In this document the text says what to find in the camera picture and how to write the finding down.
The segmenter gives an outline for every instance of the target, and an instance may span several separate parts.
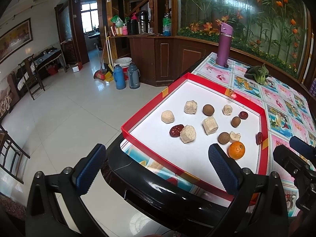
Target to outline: glass display case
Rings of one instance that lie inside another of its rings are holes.
[[[178,11],[178,35],[218,42],[226,22],[234,28],[233,48],[297,78],[310,26],[302,0],[178,0]]]

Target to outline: white root piece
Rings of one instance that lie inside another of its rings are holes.
[[[174,115],[172,111],[164,111],[161,114],[161,120],[166,124],[174,122]]]
[[[233,131],[230,132],[230,141],[229,142],[235,142],[240,140],[240,133],[235,134]]]
[[[195,101],[187,101],[184,106],[184,112],[187,114],[195,114],[198,104]]]
[[[224,115],[229,116],[232,114],[232,112],[233,112],[233,108],[230,105],[224,106],[224,108],[223,108]]]
[[[180,138],[184,143],[194,141],[197,136],[193,126],[186,125],[180,132]]]
[[[213,116],[207,117],[206,119],[203,120],[203,127],[206,134],[215,133],[216,130],[218,129],[218,125]]]

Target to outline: picture frame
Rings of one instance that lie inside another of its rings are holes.
[[[0,63],[32,40],[31,18],[28,18],[0,37]]]

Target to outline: blue gripper pad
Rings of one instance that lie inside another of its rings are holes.
[[[314,148],[296,136],[291,137],[290,147],[310,161],[315,159]]]
[[[88,156],[75,165],[71,179],[79,196],[88,192],[106,158],[105,146],[98,143]]]
[[[238,170],[238,164],[232,158],[229,158],[217,143],[212,144],[209,148],[209,160],[224,185],[226,192],[236,196],[240,181],[234,171]]]

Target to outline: metal screw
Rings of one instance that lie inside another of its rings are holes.
[[[279,174],[278,174],[278,172],[273,171],[273,172],[272,172],[272,176],[273,176],[274,178],[278,178],[278,177],[279,177]]]
[[[35,177],[36,178],[40,178],[42,176],[43,172],[42,171],[38,171],[35,173]]]
[[[65,174],[69,174],[71,171],[72,171],[72,167],[69,167],[69,166],[63,170]]]
[[[250,170],[249,168],[247,168],[247,167],[244,167],[244,168],[242,169],[242,171],[243,171],[246,175],[249,175],[249,174],[251,173],[251,170]]]

